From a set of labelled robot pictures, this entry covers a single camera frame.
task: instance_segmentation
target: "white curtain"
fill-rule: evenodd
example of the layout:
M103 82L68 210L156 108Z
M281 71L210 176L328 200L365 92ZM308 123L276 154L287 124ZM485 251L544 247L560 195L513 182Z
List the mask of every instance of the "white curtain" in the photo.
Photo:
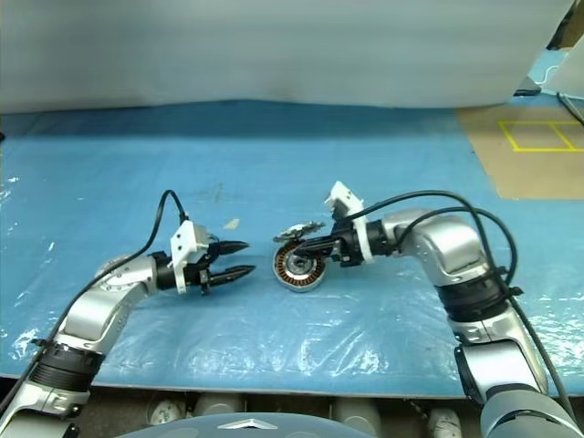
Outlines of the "white curtain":
M4 0L0 111L507 100L572 0Z

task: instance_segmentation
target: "yellow tape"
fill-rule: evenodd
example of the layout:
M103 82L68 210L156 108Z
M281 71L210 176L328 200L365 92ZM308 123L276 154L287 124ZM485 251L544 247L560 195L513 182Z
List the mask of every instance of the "yellow tape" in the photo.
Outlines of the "yellow tape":
M561 121L561 120L500 120L498 122L499 128L505 134L513 152L584 152L584 149L577 148L569 140L564 133L558 129L556 125L579 125L579 121ZM549 126L556 135L566 144L566 148L522 148L517 144L513 134L509 131L506 125L544 125Z

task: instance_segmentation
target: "black cable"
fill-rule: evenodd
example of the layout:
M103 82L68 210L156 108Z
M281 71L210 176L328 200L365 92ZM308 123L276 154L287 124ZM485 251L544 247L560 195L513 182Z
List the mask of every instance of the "black cable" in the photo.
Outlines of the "black cable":
M73 297L73 299L71 299L69 301L67 307L65 308L65 310L63 311L63 313L61 313L61 316L59 317L57 323L55 324L55 326L50 331L48 337L45 339L44 345L42 345L41 348L36 351L35 356L33 356L33 358L31 359L30 363L26 367L25 371L20 375L20 377L18 378L18 380L16 381L15 385L12 387L12 389L10 390L10 392L0 402L0 416L2 414L4 414L5 409L8 407L8 404L10 403L10 401L12 401L12 399L16 395L16 392L20 389L20 387L22 386L22 384L28 378L28 376L30 375L31 371L33 370L33 368L35 367L35 365L37 365L37 363L40 360L40 358L42 357L42 355L45 354L45 351L47 349L47 346L49 346L53 342L55 336L58 333L59 328L61 327L61 324L63 323L63 321L67 317L67 314L69 313L69 311L71 310L71 308L73 307L73 305L75 304L75 302L84 293L86 293L93 286L95 286L105 276L108 276L109 274L111 274L116 269L120 268L121 266L124 266L126 263L134 260L135 258L138 258L142 254L144 254L146 251L148 251L148 248L150 248L151 245L152 245L152 243L154 243L154 239L156 238L156 235L158 234L158 229L160 228L161 221L162 221L162 214L164 213L164 205L166 203L166 198L168 198L169 195L173 198L174 202L176 203L176 207L177 207L177 209L179 211L180 222L182 223L184 220L188 219L188 216L187 216L186 212L183 209L183 205L181 204L181 201L179 200L179 197L176 195L176 193L173 190L166 190L166 191L164 191L164 193L161 196L161 200L158 203L158 209L156 210L156 215L154 217L154 225L152 226L152 231L151 231L150 237L148 238L148 241L146 242L146 244L141 249L139 249L138 251L136 251L134 254L129 255L129 256L121 259L120 261L114 263L113 265L109 266L107 269L104 269L104 271L101 274L95 276L91 281L89 281Z
M369 213L372 213L374 211L380 210L381 208L383 208L387 205L390 205L392 203L397 203L397 202L400 202L400 201L403 201L406 199L411 199L413 197L426 196L426 194L423 194L423 193L430 193L430 194L427 194L428 196L443 195L446 197L451 197L451 198L457 199L459 202L461 199L463 201L465 201L464 198L462 198L461 196L458 196L455 193L448 193L448 192L442 192L442 193L448 193L448 194L439 194L440 191L424 191L424 192L405 193L403 195L389 198L389 199L382 201L380 203L376 203L372 207L369 207L365 210L362 210L361 212L359 212L357 214L347 216L345 219L352 220L354 218L361 217L364 214L369 214ZM401 235L397 241L397 247L398 247L398 249L401 247L405 237L413 229L414 226L416 226L420 222L423 222L426 219L429 219L430 217L436 216L438 214L454 213L454 212L468 212L473 216L474 219L475 219L475 217L478 217L479 214L483 215L483 216L487 217L488 219L490 219L491 221L493 221L501 229L502 233L505 235L506 240L509 244L509 250L511 253L511 261L509 263L509 268L507 269L507 275L505 278L505 285L506 285L506 287L508 287L508 285L513 280L513 277L514 277L515 272L516 272L516 266L517 266L518 251L517 251L515 238L513 237L513 235L511 234L511 232L509 231L509 229L505 225L505 223L501 219L499 219L497 216L495 216L494 214L491 214L490 212L487 212L486 210L480 209L480 208L472 208L472 207L469 208L468 205L466 205L465 207L443 208L443 209L439 209L439 210L434 210L434 211L429 212L427 214L423 214L422 216L418 217L416 220L414 220L410 224L408 224L408 226L406 226L406 228L404 228L403 232L401 233ZM493 260L493 256L490 253L491 249L490 249L490 246L488 245L487 237L485 235L485 229L483 228L483 225L482 225L480 219L479 219L479 221L475 220L475 224L476 224L476 228L479 231L479 235L481 236L481 240L483 241L483 247L485 250L485 257L487 258L487 264L489 265L489 267L491 269L494 270L494 272L496 272L496 270L494 268L495 263ZM502 281L500 276L495 276L495 278L498 278L499 281ZM553 362L551 361L551 358L549 357L545 346L543 345L541 339L539 338L539 335L536 333L535 329L531 325L531 322L529 321L529 318L527 317L527 315L523 311L523 309L519 306L519 303L517 302L515 297L506 293L506 298L509 300L509 302L511 303L511 306L513 307L513 309L515 310L515 312L517 313L517 315L521 319L521 322L523 323L523 325L525 326L525 328L527 330L527 333L529 333L529 336L533 340L533 342L537 348L537 351L539 352L539 355L541 356L541 359L544 361L544 363L547 367L547 371L549 372L549 376L551 377L551 380L554 382L554 385L556 386L556 389L558 390L558 397L559 397L559 400L560 400L562 407L566 410L566 412L572 418L572 420L574 420L574 422L576 422L576 414L574 413L574 409L572 408L572 404L569 400L568 394L566 393L566 389L564 388L564 384L562 383L561 378L558 375L558 371L556 370L556 367L554 366Z
M527 333L529 333L529 336L531 336L533 343L536 344L537 351L539 351L539 355L541 356L541 359L544 360L544 363L546 364L547 367L547 371L549 371L549 376L551 377L551 380L554 382L554 385L556 385L560 404L566 410L566 412L572 418L572 420L574 420L574 422L578 424L576 420L576 413L574 413L574 408L572 408L572 403L569 400L568 394L566 393L566 388L564 388L564 384L562 383L562 380L558 375L558 371L556 370L554 363L551 361L551 358L549 357L548 352L544 347L544 344L541 342L539 335L536 333L536 330L531 325L531 322L529 322L529 318L527 317L526 313L523 311L521 306L519 306L519 303L517 302L515 297L509 297L509 302L511 303L511 306L513 307L515 312L517 312L519 318L521 319L521 322L523 322L523 325L526 327Z
M491 252L491 246L486 236L485 228L483 227L481 218L479 217L475 208L459 194L447 192L444 190L421 190L419 192L399 194L397 196L393 196L392 198L388 198L384 201L375 203L371 207L365 208L358 213L346 216L341 220L352 221L353 219L357 219L358 217L362 217L366 214L371 214L373 212L380 210L381 208L385 208L394 203L400 203L401 201L406 201L408 199L419 198L423 196L442 196L446 198L455 199L456 201L458 201L458 203L461 203L462 205L464 205L464 207L466 207L468 213L473 217L474 223L476 224L476 231L478 232L481 238L481 244L483 245L483 249L485 250L486 263L493 272L496 272L495 260L493 258L493 253ZM504 294L507 294L508 287L500 276L495 276L495 282L499 285Z
M568 112L574 117L574 119L579 121L580 124L584 126L584 117L582 117L582 114L580 114L577 110L574 110L573 103L566 96L561 95L559 93L556 93L556 97L558 98L559 103L561 103L562 106L566 110L568 110Z
M497 216L495 216L494 214L492 214L490 212L487 212L486 210L483 210L482 208L475 208L474 210L478 214L493 221L499 227L501 232L505 235L505 238L506 238L507 242L509 243L510 261L509 261L509 268L507 269L507 273L506 273L506 277L505 277L505 282L509 285L511 283L511 281L513 280L513 277L515 276L515 272L517 270L518 252L517 252L517 245L515 243L515 239L513 238L513 235L511 234L511 232L509 231L509 229L507 228L505 223L501 219L499 219ZM467 212L468 213L468 209L466 209L464 207L441 208L439 210L433 210L427 214L421 215L415 221L412 221L410 224L408 224L408 226L406 226L403 229L403 232L400 234L400 238L397 240L397 244L396 244L397 248L400 249L402 247L402 244L405 241L405 238L412 231L413 227L416 226L417 224L425 221L426 219L437 216L439 214L460 213L460 212Z

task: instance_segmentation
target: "gray floor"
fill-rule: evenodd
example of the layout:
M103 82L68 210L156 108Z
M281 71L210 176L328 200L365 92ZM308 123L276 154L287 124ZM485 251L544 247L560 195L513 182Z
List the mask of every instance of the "gray floor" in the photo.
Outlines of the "gray floor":
M91 402L78 418L83 438L106 438L148 427L149 407L164 398L194 406L198 394L137 390L96 389ZM314 396L245 396L249 412L293 412L329 416L330 398ZM459 415L464 438L478 438L479 410L465 400L376 400L382 418L382 436L387 438L428 437L427 412L433 407L450 407ZM574 401L584 413L582 399Z

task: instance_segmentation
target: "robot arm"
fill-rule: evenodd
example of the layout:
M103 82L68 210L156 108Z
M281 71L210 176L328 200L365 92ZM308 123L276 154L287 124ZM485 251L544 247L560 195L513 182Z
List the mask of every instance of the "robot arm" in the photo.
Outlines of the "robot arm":
M303 240L306 233L297 231L295 241L287 243L295 248L290 260L305 259L299 264L305 266L306 260L330 257L346 267L370 263L368 252L415 257L437 290L459 341L454 357L464 392L485 406L483 436L584 436L547 396L546 373L507 291L496 281L500 273L493 272L485 259L474 228L457 216L443 215L428 218L402 235L409 224L429 212L420 209L353 224L343 218L354 213L346 205L353 204L354 198L354 193L337 182L326 201L336 221L330 235ZM361 252L364 240L365 254Z
M75 301L51 342L36 341L44 353L0 419L0 437L78 436L71 419L87 403L101 363L138 303L174 287L183 293L187 286L200 286L206 294L210 287L235 281L254 269L234 266L211 273L209 266L218 256L247 244L213 241L204 227L190 220L182 222L171 247L172 256L153 253L112 271ZM122 258L107 262L98 275Z

